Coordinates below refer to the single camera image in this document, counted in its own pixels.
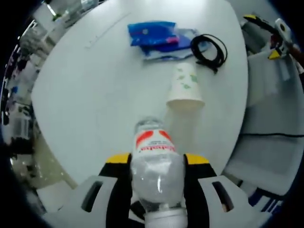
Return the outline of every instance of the round table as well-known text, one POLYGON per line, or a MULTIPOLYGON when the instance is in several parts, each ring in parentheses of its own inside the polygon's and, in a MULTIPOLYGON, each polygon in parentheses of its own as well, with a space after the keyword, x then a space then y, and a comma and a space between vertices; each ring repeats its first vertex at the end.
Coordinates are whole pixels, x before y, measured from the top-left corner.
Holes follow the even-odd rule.
MULTIPOLYGON (((58 42, 32 92, 34 111, 48 146, 79 184, 97 175, 106 159, 130 152, 144 116, 161 119, 177 62, 143 62, 130 46, 127 24, 167 20, 198 29, 227 46, 226 63, 214 75, 197 70, 205 106, 198 151, 220 174, 234 149, 246 108, 245 43, 231 5, 223 0, 108 0, 79 20, 58 42)), ((215 55, 215 49, 206 52, 215 55)))

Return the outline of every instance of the coiled cable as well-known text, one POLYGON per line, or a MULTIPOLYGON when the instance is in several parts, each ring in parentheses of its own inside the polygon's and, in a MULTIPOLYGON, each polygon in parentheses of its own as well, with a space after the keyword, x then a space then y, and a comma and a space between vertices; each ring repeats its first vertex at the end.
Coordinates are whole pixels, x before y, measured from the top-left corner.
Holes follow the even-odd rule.
POLYGON ((205 65, 205 66, 211 68, 214 71, 215 74, 217 73, 218 68, 221 67, 224 64, 224 62, 226 61, 226 59, 228 57, 228 51, 227 51, 226 45, 219 38, 217 38, 216 36, 211 35, 211 34, 202 34, 202 35, 199 35, 199 36, 195 37, 191 41, 190 46, 191 46, 191 50, 193 52, 193 55, 198 59, 198 61, 196 63, 200 64, 200 65, 205 65), (213 38, 217 39, 219 42, 222 43, 222 45, 225 48, 225 52, 226 52, 225 55, 224 55, 224 52, 221 49, 221 47, 213 39, 209 38, 208 36, 213 37, 213 38), (215 46, 215 48, 217 49, 218 53, 217 53, 217 56, 215 57, 214 60, 210 60, 210 59, 205 58, 203 56, 202 52, 199 49, 200 48, 200 43, 205 42, 205 41, 213 44, 213 46, 215 46))

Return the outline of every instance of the bottle cap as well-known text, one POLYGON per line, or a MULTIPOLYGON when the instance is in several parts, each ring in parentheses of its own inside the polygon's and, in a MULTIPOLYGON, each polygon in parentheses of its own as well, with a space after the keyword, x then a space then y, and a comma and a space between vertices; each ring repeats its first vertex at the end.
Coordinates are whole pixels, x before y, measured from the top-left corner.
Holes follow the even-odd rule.
POLYGON ((186 228, 188 225, 185 209, 148 212, 144 218, 145 228, 186 228))

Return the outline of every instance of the white table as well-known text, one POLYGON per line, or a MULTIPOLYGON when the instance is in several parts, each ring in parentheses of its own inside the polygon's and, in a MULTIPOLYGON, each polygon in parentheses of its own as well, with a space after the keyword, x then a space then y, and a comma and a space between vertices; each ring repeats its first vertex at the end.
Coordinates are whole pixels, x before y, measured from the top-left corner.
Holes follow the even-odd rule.
MULTIPOLYGON (((127 24, 177 22, 220 38, 228 59, 216 75, 196 66, 202 96, 197 153, 221 173, 233 151, 246 108, 245 43, 231 5, 223 0, 109 0, 79 20, 50 53, 32 100, 41 131, 67 173, 81 183, 106 159, 130 152, 143 116, 164 118, 176 62, 144 63, 130 47, 127 24)), ((211 49, 207 55, 215 55, 211 49)), ((195 58, 186 62, 195 65, 195 58)))

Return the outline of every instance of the equipment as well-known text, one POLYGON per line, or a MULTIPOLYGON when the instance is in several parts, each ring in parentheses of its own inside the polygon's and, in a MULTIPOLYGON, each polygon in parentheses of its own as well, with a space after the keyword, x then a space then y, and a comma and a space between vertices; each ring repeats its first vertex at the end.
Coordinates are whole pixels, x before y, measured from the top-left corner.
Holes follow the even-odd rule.
POLYGON ((287 54, 288 45, 292 44, 291 29, 282 19, 277 19, 275 21, 275 26, 273 27, 268 21, 261 19, 256 15, 245 15, 244 18, 272 34, 274 50, 268 57, 270 60, 284 57, 287 54))
MULTIPOLYGON (((247 195, 226 177, 216 176, 207 159, 193 154, 184 158, 188 228, 259 227, 259 222, 270 216, 254 210, 247 195)), ((109 158, 100 176, 79 185, 66 205, 45 214, 44 219, 55 228, 134 227, 129 220, 131 159, 131 154, 109 158)))

